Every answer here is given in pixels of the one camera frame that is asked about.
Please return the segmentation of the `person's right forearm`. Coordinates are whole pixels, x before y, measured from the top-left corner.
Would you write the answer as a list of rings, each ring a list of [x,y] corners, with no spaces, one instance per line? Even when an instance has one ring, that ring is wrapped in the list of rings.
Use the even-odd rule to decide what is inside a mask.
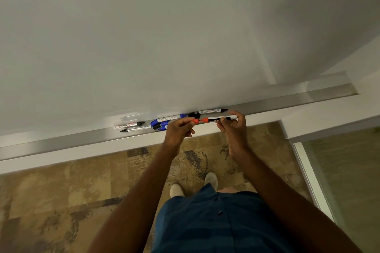
[[[305,252],[362,253],[328,216],[294,191],[249,147],[230,147],[230,154]]]

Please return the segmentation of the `person's right hand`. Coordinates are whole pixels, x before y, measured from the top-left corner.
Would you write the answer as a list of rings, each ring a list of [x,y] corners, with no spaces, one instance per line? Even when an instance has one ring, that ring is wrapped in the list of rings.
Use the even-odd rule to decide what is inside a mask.
[[[238,159],[251,152],[247,137],[246,120],[245,116],[238,111],[230,111],[229,114],[236,115],[237,120],[235,120],[235,127],[224,134],[229,146],[229,155],[234,159]]]

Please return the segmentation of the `person's left hand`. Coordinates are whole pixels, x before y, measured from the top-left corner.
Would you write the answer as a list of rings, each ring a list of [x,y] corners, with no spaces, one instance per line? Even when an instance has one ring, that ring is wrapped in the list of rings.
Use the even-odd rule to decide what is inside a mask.
[[[178,126],[178,120],[169,123],[163,143],[164,148],[175,155],[178,155],[184,139],[190,138],[195,134],[193,129],[194,126],[195,124],[193,126],[190,126],[190,124],[186,126]]]

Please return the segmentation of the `silver metal marker tray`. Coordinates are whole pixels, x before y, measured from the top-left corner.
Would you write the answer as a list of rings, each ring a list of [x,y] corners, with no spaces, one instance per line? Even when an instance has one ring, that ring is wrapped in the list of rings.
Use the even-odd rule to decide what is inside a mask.
[[[253,102],[228,106],[229,110],[241,112],[244,115],[258,114],[284,108],[291,108],[315,102],[343,98],[357,95],[358,91],[353,83],[330,86],[321,89],[306,90],[301,93],[273,97]],[[154,129],[137,130],[122,133],[113,128],[104,128],[81,133],[32,141],[23,144],[0,147],[0,161],[11,160],[37,154],[44,154],[58,150],[92,145],[107,141],[129,138],[156,132]]]

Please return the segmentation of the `person's white left shoe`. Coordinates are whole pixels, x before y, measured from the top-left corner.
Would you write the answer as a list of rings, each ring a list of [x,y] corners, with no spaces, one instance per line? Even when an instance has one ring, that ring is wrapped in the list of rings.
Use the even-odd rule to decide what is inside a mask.
[[[174,197],[185,197],[185,194],[184,194],[184,191],[183,191],[183,188],[181,187],[180,184],[178,183],[174,183],[171,185],[170,187],[170,198],[174,198]]]

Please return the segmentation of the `blue striped shirt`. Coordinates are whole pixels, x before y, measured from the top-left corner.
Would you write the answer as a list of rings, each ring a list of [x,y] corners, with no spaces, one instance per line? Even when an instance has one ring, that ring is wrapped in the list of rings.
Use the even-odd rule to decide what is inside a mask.
[[[216,192],[170,198],[160,209],[152,253],[301,253],[258,193]]]

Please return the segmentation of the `person's white right shoe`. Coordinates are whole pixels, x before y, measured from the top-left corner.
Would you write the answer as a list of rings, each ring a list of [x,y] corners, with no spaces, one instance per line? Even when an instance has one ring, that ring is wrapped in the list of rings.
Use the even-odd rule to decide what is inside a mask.
[[[210,184],[215,191],[218,191],[218,179],[215,173],[208,172],[204,179],[204,185]]]

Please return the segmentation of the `blue whiteboard marker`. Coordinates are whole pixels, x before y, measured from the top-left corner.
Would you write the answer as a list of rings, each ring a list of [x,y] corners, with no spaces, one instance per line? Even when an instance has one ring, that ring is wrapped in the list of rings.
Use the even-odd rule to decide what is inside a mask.
[[[156,121],[158,123],[161,123],[161,122],[167,122],[167,121],[181,119],[181,118],[185,118],[185,117],[187,117],[187,114],[178,114],[178,115],[174,115],[174,116],[158,118],[158,119],[156,119]]]
[[[156,131],[166,131],[168,128],[169,121],[158,121],[157,119],[151,121],[150,126],[153,130]]]

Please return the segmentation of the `orange whiteboard marker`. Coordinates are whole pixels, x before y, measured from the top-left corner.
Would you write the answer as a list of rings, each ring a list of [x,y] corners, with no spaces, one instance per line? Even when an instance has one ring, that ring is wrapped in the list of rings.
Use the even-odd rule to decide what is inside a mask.
[[[210,123],[210,122],[221,121],[223,118],[225,118],[226,120],[237,120],[236,115],[227,115],[227,116],[206,117],[206,118],[198,119],[198,121],[203,122],[203,123]]]

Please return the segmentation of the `person's white shoe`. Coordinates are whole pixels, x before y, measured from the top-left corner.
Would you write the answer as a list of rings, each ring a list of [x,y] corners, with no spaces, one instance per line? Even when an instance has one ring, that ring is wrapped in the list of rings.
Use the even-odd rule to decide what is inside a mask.
[[[208,172],[204,179],[204,185],[210,184],[215,191],[218,191],[218,179],[215,173]]]
[[[171,185],[170,187],[170,198],[174,198],[174,197],[185,197],[185,194],[184,194],[184,191],[183,191],[183,188],[181,187],[180,184],[178,183],[174,183]]]

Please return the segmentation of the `white-framed glass partition panel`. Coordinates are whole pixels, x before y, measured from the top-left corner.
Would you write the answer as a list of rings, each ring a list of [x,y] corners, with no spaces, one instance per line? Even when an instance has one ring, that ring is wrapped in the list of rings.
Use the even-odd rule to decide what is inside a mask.
[[[380,126],[291,145],[314,204],[364,253],[380,253]]]

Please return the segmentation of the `person's left forearm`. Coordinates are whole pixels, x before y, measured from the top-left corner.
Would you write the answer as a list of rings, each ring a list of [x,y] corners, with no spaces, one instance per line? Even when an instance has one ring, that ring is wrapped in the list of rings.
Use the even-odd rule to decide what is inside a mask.
[[[163,144],[138,182],[103,224],[88,253],[143,253],[179,147]]]

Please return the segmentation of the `large white whiteboard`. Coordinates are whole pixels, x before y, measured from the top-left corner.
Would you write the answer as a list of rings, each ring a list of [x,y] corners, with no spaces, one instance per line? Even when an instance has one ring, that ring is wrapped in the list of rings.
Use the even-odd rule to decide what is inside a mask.
[[[0,0],[0,136],[253,101],[380,35],[380,0]]]

